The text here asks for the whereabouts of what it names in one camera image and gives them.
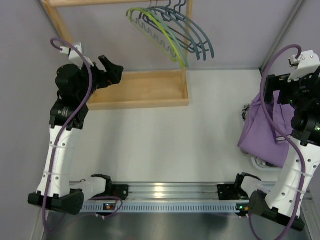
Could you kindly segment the purple trousers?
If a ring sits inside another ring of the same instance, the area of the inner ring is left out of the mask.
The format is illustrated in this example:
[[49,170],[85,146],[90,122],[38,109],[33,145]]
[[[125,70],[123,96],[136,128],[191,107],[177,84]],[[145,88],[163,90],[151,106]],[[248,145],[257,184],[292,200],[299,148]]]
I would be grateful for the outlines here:
[[[289,104],[278,104],[279,94],[279,91],[273,93],[274,102],[266,104],[266,109],[275,125],[290,138],[293,131],[291,120],[294,117],[294,108]],[[268,122],[260,95],[257,95],[248,106],[237,146],[242,152],[278,168],[284,166],[290,144]]]

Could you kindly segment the lime green hanger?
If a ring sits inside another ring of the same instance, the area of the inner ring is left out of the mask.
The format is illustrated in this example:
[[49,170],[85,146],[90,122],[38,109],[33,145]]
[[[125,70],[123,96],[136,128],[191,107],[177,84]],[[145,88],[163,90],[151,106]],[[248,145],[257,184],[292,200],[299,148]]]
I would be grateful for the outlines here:
[[[139,12],[143,17],[147,17],[155,28],[147,26],[143,20],[134,17],[134,13]],[[181,68],[189,67],[188,57],[182,49],[178,39],[168,25],[157,15],[147,8],[132,7],[126,11],[130,23],[148,38],[157,48],[159,48],[172,62],[179,63]]]

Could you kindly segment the mint green hanger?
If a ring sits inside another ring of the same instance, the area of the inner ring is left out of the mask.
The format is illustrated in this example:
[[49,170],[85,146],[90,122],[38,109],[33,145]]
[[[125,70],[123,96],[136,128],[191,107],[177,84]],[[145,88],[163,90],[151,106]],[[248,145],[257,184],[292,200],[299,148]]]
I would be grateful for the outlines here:
[[[138,8],[137,11],[140,12],[141,17],[136,18],[134,23],[140,31],[173,62],[179,62],[181,67],[188,67],[188,58],[175,34],[169,29],[167,24],[147,8]],[[165,36],[168,44],[164,40],[159,39],[159,36],[150,27],[147,27],[147,23],[155,25],[154,29],[159,30]]]

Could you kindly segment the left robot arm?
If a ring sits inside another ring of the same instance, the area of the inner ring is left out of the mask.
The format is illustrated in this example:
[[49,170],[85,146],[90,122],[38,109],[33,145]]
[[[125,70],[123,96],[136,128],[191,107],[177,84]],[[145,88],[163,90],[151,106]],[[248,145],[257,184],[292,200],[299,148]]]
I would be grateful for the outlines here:
[[66,64],[57,70],[57,100],[50,110],[50,141],[45,168],[37,190],[28,195],[30,205],[63,214],[77,215],[84,202],[93,197],[109,196],[113,185],[109,176],[93,174],[87,180],[71,185],[70,175],[76,142],[89,112],[86,104],[98,89],[119,84],[124,68],[112,63],[106,56],[99,56],[104,66],[90,65],[89,80],[85,65]]

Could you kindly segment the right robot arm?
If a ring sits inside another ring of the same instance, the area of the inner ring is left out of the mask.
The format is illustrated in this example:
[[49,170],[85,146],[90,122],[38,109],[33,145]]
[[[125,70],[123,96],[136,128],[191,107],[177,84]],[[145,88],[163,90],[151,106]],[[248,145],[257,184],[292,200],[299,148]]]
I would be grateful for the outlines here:
[[298,231],[300,208],[320,165],[320,70],[296,80],[270,75],[249,106],[238,147],[280,168],[271,190],[259,177],[242,173],[238,187],[249,197],[249,215]]

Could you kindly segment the wooden clothes rack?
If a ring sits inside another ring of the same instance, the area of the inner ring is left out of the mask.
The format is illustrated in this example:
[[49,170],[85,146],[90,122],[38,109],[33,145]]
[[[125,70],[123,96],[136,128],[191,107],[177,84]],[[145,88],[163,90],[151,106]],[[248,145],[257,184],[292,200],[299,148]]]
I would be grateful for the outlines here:
[[[121,4],[120,0],[44,0],[58,35],[73,41],[59,8]],[[88,102],[90,110],[183,107],[189,104],[187,69],[125,72],[120,84],[99,89]]]

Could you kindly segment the black white patterned garment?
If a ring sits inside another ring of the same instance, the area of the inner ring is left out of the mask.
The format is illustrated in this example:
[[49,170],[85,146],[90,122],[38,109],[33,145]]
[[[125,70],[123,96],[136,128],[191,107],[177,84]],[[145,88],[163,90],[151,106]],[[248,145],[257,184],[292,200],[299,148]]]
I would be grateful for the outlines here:
[[241,119],[245,122],[247,117],[248,117],[248,113],[250,111],[250,104],[246,104],[243,106],[242,110],[241,110]]

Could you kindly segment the white laundry basket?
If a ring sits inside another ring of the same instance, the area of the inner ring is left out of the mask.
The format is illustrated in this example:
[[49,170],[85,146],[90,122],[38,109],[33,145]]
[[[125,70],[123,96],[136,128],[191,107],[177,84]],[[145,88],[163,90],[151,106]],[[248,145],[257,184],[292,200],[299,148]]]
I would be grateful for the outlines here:
[[258,157],[251,157],[252,165],[260,171],[279,172],[281,168],[276,167]]

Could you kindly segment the aluminium mounting rail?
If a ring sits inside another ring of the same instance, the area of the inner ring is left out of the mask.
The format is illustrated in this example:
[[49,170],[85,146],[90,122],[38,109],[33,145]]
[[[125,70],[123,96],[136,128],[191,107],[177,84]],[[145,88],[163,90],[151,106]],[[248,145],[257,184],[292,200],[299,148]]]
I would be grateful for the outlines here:
[[109,195],[123,201],[249,199],[232,182],[113,182]]

